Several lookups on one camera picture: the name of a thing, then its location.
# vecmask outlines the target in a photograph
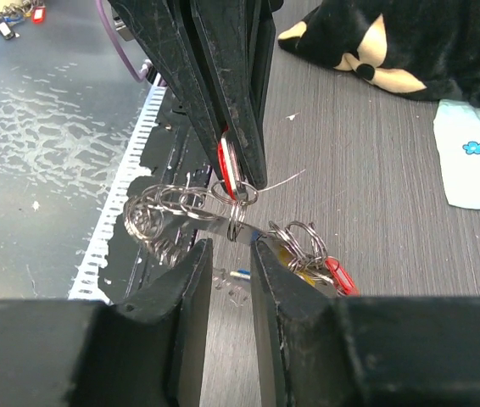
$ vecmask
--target gray carpet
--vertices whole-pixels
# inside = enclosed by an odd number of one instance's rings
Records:
[[[278,32],[317,3],[286,2]],[[480,295],[480,211],[447,204],[435,111],[277,49],[265,113],[270,184],[305,172],[263,192],[248,220],[313,220],[365,295]],[[246,248],[222,239],[215,253],[216,266],[249,265]],[[201,405],[260,405],[249,304],[214,292],[208,338]]]

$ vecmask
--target white paint splatter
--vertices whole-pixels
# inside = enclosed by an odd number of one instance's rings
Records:
[[[102,204],[131,126],[111,131],[49,81],[28,79],[41,87],[32,96],[17,86],[0,87],[0,173],[52,184],[53,193],[67,200],[95,198]]]
[[[291,114],[290,116],[287,116],[286,119],[289,119],[289,120],[293,121],[294,118],[297,117],[299,114],[300,114],[300,112],[295,113],[295,114]]]

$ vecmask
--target stuffed animal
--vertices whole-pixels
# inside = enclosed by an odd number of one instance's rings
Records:
[[[480,0],[323,0],[278,44],[404,98],[480,108]]]

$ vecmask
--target white tape edge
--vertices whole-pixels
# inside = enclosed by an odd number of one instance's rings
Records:
[[[160,75],[154,83],[158,84]],[[106,267],[108,254],[108,241],[114,235],[114,225],[117,216],[123,212],[123,205],[127,200],[127,189],[131,182],[139,176],[150,176],[151,170],[140,166],[140,157],[148,141],[149,133],[155,127],[157,113],[163,102],[166,88],[152,86],[142,112],[138,117],[137,125],[127,145],[120,167],[115,175],[109,195],[104,204],[103,211],[98,218],[97,225],[92,234],[87,251],[78,267],[69,299],[85,299],[104,301],[110,300],[98,287],[98,269]]]

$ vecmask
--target red object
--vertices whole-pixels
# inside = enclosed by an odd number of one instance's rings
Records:
[[[33,11],[33,23],[41,24],[46,19],[46,8],[45,7],[36,7]]]
[[[342,289],[346,295],[360,295],[359,290],[353,282],[353,278],[343,269],[338,260],[329,257],[325,260],[325,265],[331,272],[337,288]]]
[[[221,146],[220,142],[217,144],[217,159],[220,162],[220,170],[221,174],[223,175],[226,191],[229,193],[229,197],[231,197],[233,201],[236,201],[236,198],[234,198],[234,194],[232,193],[231,180],[229,179],[229,172],[226,169],[225,154],[223,153],[223,147]]]

